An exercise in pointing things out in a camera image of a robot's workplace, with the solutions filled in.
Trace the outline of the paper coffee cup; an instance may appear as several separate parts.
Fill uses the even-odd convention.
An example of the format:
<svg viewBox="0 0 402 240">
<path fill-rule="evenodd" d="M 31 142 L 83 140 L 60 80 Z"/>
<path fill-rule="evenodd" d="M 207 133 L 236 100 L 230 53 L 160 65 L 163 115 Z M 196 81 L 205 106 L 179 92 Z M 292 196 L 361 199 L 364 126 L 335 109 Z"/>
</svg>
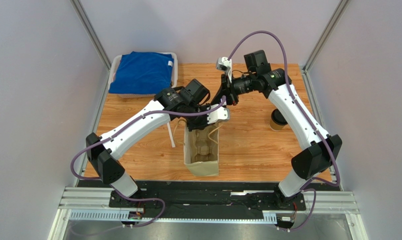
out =
<svg viewBox="0 0 402 240">
<path fill-rule="evenodd" d="M 278 125 L 278 124 L 275 124 L 275 123 L 272 121 L 271 115 L 270 115 L 269 126 L 270 126 L 270 128 L 271 128 L 272 130 L 274 130 L 274 131 L 280 131 L 280 130 L 282 130 L 286 125 Z"/>
</svg>

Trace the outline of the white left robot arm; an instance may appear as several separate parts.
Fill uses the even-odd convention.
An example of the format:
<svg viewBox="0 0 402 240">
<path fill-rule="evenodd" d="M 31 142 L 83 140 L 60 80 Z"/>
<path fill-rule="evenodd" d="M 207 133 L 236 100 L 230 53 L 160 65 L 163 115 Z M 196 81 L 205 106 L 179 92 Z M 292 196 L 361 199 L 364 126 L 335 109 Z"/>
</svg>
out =
<svg viewBox="0 0 402 240">
<path fill-rule="evenodd" d="M 164 88 L 120 126 L 100 136 L 89 134 L 85 140 L 87 158 L 100 180 L 125 197 L 133 196 L 139 187 L 119 159 L 143 137 L 175 118 L 203 122 L 213 108 L 201 102 L 210 95 L 210 91 L 196 79 L 186 86 Z"/>
</svg>

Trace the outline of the black plastic cup lid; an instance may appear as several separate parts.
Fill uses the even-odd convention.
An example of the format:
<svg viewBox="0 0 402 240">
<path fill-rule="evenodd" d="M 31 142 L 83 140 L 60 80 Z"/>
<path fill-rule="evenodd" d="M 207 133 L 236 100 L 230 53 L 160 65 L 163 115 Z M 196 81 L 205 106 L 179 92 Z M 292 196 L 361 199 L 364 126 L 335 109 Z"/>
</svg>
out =
<svg viewBox="0 0 402 240">
<path fill-rule="evenodd" d="M 285 126 L 288 124 L 282 113 L 278 109 L 274 109 L 271 113 L 271 120 L 280 126 Z"/>
</svg>

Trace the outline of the pulp cardboard cup carrier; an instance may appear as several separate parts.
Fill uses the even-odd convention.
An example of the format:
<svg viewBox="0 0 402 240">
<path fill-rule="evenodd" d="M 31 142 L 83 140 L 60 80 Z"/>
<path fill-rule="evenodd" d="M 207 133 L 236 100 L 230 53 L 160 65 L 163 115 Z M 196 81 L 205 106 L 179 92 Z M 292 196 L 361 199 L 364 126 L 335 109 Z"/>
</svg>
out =
<svg viewBox="0 0 402 240">
<path fill-rule="evenodd" d="M 216 126 L 209 126 L 189 133 L 190 163 L 219 160 L 219 130 L 216 128 Z"/>
</svg>

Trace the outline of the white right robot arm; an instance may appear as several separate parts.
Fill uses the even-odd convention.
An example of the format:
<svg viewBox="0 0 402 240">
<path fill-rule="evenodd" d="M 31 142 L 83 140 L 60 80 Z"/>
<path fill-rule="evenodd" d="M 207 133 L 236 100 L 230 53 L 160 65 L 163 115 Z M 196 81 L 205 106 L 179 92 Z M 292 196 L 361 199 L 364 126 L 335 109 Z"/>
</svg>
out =
<svg viewBox="0 0 402 240">
<path fill-rule="evenodd" d="M 222 71 L 220 87 L 212 100 L 218 104 L 223 97 L 226 105 L 236 105 L 239 96 L 258 91 L 275 107 L 276 125 L 289 125 L 298 140 L 301 152 L 291 159 L 292 170 L 278 184 L 277 193 L 290 198 L 301 192 L 311 181 L 335 165 L 343 144 L 339 135 L 330 135 L 299 98 L 286 68 L 272 69 L 263 50 L 244 56 L 246 73 L 233 76 L 229 57 L 219 57 L 216 69 Z"/>
</svg>

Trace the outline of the kraft paper takeout bag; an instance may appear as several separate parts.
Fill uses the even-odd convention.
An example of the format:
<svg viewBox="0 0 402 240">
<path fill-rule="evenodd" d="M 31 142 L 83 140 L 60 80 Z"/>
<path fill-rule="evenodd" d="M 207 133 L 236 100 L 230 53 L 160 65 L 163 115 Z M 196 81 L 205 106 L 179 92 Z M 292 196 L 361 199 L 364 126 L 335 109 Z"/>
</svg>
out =
<svg viewBox="0 0 402 240">
<path fill-rule="evenodd" d="M 212 177 L 219 175 L 219 132 L 222 123 L 215 123 L 203 130 L 189 131 L 187 121 L 179 119 L 172 136 L 180 124 L 183 124 L 183 162 L 195 177 Z"/>
</svg>

